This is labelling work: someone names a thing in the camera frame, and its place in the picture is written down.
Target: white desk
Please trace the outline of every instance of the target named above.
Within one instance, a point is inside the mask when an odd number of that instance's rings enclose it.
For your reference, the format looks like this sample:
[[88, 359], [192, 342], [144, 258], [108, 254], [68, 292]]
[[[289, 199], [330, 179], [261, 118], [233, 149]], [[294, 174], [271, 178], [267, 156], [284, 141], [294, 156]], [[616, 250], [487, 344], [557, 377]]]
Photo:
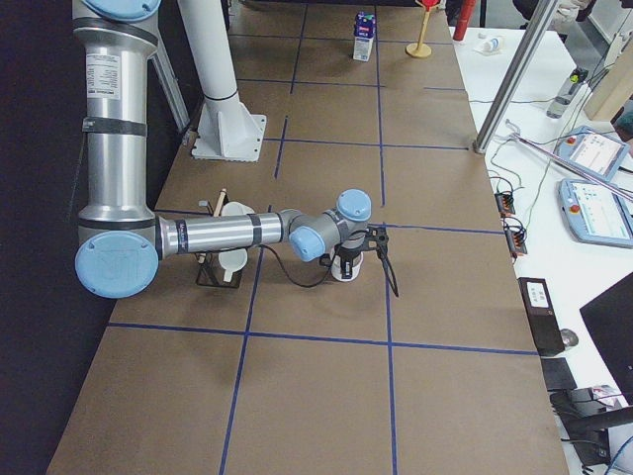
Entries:
[[[478, 33], [485, 33], [488, 37], [503, 36], [505, 46], [502, 53], [483, 56], [473, 51], [474, 46], [483, 41], [478, 37]], [[462, 42], [455, 43], [471, 101], [492, 101], [495, 98], [523, 33], [517, 30], [471, 28]], [[547, 32], [512, 100], [535, 101], [553, 98], [574, 67], [574, 62], [558, 36], [553, 32]], [[517, 124], [521, 134], [528, 139], [541, 143], [550, 141], [563, 132], [570, 117], [576, 116], [576, 105], [585, 97], [584, 93], [585, 90], [581, 91], [559, 120], [550, 119], [545, 115], [545, 110], [549, 106], [547, 102], [511, 104], [504, 119], [510, 119]], [[471, 102], [478, 129], [490, 106], [490, 103]], [[601, 132], [612, 131], [609, 123], [591, 122], [584, 113], [579, 115], [577, 126], [579, 125], [590, 125]], [[497, 133], [505, 136], [510, 130], [501, 125]], [[509, 179], [516, 188], [519, 184], [516, 176], [491, 165], [491, 157], [501, 142], [493, 141], [489, 145], [486, 153], [487, 165], [497, 170], [500, 176]], [[514, 194], [514, 206], [517, 218], [527, 225], [527, 210], [534, 202], [547, 158], [524, 145], [511, 142], [498, 151], [495, 163], [516, 172], [521, 177], [524, 189]], [[631, 168], [633, 159], [627, 157], [623, 166]], [[577, 177], [552, 163], [543, 181], [540, 197], [534, 206], [528, 227], [528, 254], [517, 259], [514, 270], [517, 277], [546, 279], [559, 327], [571, 329], [579, 336], [579, 345], [564, 353], [578, 386], [584, 388], [608, 384], [616, 387], [587, 332], [580, 308], [633, 271], [633, 249], [585, 244], [572, 239], [556, 198], [556, 184], [563, 178]], [[633, 188], [631, 175], [618, 172], [613, 181], [624, 188]], [[571, 473], [581, 473], [580, 461], [573, 448], [569, 444], [565, 445]]]

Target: blue and white carton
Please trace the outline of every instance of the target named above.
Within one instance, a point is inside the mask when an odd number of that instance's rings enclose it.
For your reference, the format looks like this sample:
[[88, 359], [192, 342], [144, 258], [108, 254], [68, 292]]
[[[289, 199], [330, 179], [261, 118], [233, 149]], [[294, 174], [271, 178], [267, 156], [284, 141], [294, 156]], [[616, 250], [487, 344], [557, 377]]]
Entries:
[[354, 24], [354, 59], [369, 61], [376, 35], [376, 16], [365, 12], [356, 14]]

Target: light blue cap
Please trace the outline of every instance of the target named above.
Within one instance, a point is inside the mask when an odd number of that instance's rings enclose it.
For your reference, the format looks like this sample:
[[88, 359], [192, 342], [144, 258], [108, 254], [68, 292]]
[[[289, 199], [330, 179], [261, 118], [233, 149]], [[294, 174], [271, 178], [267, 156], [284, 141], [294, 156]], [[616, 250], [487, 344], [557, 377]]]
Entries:
[[363, 190], [351, 189], [340, 194], [336, 209], [349, 221], [369, 221], [372, 216], [372, 200]]
[[310, 262], [325, 254], [325, 242], [312, 228], [299, 226], [288, 237], [295, 254], [303, 261]]
[[147, 287], [158, 269], [158, 253], [143, 236], [108, 231], [86, 240], [75, 256], [79, 280], [93, 294], [122, 299]]
[[134, 23], [151, 17], [160, 0], [83, 0], [95, 13], [115, 22]]

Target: black wall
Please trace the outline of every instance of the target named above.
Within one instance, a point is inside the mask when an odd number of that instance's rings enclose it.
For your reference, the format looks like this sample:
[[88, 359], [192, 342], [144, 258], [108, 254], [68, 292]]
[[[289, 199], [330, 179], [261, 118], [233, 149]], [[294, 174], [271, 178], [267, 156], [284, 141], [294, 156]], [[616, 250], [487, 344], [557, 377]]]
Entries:
[[[0, 2], [0, 473], [45, 473], [113, 301], [74, 273], [85, 56], [71, 2]], [[191, 111], [200, 86], [175, 0], [160, 30]], [[180, 138], [149, 65], [147, 201], [153, 206]]]

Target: yellow base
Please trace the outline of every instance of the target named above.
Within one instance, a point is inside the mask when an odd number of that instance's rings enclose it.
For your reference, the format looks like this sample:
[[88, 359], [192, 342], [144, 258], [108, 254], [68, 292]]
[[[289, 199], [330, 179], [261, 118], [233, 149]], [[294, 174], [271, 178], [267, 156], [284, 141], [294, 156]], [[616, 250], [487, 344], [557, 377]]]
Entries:
[[411, 43], [407, 45], [407, 54], [412, 57], [429, 57], [431, 56], [431, 48], [429, 45], [422, 43]]

